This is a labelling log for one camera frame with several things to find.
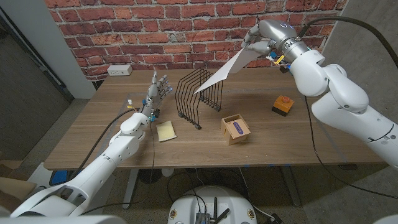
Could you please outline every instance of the wooden table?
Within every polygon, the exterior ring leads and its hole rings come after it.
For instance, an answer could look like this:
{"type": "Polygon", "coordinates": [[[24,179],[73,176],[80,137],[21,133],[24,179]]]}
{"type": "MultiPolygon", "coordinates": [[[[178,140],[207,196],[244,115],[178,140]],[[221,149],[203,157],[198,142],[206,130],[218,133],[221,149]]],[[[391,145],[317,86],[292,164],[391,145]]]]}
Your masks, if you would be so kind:
{"type": "MultiPolygon", "coordinates": [[[[178,81],[192,70],[159,70],[167,74],[175,88],[178,81]]],[[[108,77],[79,117],[47,158],[44,166],[51,170],[76,169],[107,124],[126,110],[127,97],[140,107],[153,71],[133,71],[128,77],[108,77]]],[[[174,94],[160,107],[160,117],[152,124],[155,137],[155,168],[241,167],[319,165],[315,157],[307,109],[297,91],[293,77],[277,68],[247,68],[229,75],[223,85],[221,111],[200,103],[201,130],[178,117],[174,94]],[[286,117],[271,111],[279,95],[295,101],[286,117]],[[221,134],[221,119],[240,113],[250,127],[246,141],[227,146],[221,134]],[[158,142],[156,124],[171,120],[176,139],[158,142]]],[[[90,157],[89,164],[103,151],[109,138],[119,131],[123,116],[102,139],[90,157]]],[[[383,160],[360,140],[313,119],[315,144],[325,164],[379,163],[383,160]]],[[[121,168],[148,169],[152,166],[152,138],[149,128],[140,148],[125,160],[121,168]]]]}

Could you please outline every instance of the wire file rack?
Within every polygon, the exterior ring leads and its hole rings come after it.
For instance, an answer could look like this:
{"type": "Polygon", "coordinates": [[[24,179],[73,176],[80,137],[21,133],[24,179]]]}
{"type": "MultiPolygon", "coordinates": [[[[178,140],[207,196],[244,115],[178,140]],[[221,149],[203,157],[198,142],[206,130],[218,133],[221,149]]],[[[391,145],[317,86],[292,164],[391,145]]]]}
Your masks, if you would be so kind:
{"type": "Polygon", "coordinates": [[[216,111],[221,109],[223,81],[194,94],[212,75],[211,72],[198,68],[180,79],[175,91],[178,115],[191,122],[198,130],[201,130],[198,113],[199,102],[204,102],[204,104],[216,111]]]}

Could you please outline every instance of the white outlet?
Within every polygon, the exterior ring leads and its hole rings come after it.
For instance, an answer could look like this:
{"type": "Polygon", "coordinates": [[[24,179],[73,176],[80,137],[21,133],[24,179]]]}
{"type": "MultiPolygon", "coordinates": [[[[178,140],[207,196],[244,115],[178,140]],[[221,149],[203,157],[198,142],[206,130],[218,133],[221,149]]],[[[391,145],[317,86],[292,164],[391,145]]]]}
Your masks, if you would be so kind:
{"type": "Polygon", "coordinates": [[[110,76],[130,75],[131,72],[131,65],[111,65],[108,68],[108,73],[110,76]]]}

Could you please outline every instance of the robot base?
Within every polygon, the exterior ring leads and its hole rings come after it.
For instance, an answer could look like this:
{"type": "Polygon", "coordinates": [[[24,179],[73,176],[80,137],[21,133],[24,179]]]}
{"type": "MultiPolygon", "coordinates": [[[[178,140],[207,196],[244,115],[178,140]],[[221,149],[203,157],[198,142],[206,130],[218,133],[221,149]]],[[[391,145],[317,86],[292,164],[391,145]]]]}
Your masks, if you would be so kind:
{"type": "MultiPolygon", "coordinates": [[[[250,202],[237,192],[226,187],[208,185],[195,188],[195,192],[206,203],[205,206],[200,198],[199,205],[201,213],[199,213],[198,201],[195,196],[187,195],[176,200],[169,213],[168,224],[188,224],[198,223],[236,223],[236,224],[255,224],[257,223],[256,214],[250,202]]],[[[192,190],[185,194],[194,194],[192,190]]]]}

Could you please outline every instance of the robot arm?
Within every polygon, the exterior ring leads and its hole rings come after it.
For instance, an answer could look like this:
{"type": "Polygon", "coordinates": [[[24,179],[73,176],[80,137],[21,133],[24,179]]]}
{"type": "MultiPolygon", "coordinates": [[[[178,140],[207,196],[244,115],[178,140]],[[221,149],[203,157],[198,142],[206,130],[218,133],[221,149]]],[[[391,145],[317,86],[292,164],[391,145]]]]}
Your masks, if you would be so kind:
{"type": "Polygon", "coordinates": [[[397,124],[369,106],[366,92],[347,78],[341,66],[321,67],[324,56],[317,50],[310,50],[292,26],[283,21],[260,21],[245,36],[242,47],[263,55],[270,54],[271,49],[282,51],[282,63],[291,63],[290,72],[299,92],[305,96],[318,96],[329,88],[330,91],[312,105],[314,116],[360,138],[398,170],[397,124]],[[270,40],[266,42],[258,36],[270,40]]]}
{"type": "Polygon", "coordinates": [[[82,214],[113,170],[137,152],[139,143],[145,137],[143,130],[153,121],[162,100],[172,91],[167,83],[166,75],[157,81],[154,72],[142,108],[121,124],[121,130],[111,139],[109,147],[74,179],[31,196],[11,217],[33,214],[76,217],[82,214]]]}

